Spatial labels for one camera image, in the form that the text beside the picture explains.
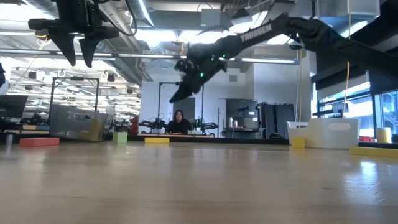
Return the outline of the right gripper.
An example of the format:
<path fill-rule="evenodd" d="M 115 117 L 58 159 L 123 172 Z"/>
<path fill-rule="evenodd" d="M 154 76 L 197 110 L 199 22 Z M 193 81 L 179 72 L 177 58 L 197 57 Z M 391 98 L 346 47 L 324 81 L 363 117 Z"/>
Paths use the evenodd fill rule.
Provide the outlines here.
<path fill-rule="evenodd" d="M 227 71 L 227 63 L 220 60 L 220 47 L 218 44 L 193 44 L 189 46 L 186 54 L 188 61 L 187 75 L 201 79 L 201 82 L 207 82 L 219 71 Z M 201 85 L 197 82 L 181 81 L 178 90 L 169 100 L 170 103 L 176 103 L 200 91 Z"/>

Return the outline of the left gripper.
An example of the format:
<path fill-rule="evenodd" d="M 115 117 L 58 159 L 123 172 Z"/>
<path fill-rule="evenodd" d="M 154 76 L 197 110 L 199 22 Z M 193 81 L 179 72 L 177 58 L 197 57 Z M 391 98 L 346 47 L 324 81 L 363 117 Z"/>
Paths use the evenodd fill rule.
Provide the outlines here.
<path fill-rule="evenodd" d="M 32 30 L 47 30 L 49 37 L 69 61 L 71 66 L 76 65 L 74 37 L 83 34 L 80 47 L 83 60 L 88 68 L 92 61 L 100 40 L 112 39 L 119 36 L 114 27 L 104 26 L 107 21 L 100 11 L 98 1 L 93 3 L 86 0 L 54 0 L 58 17 L 56 19 L 29 19 L 28 26 Z"/>

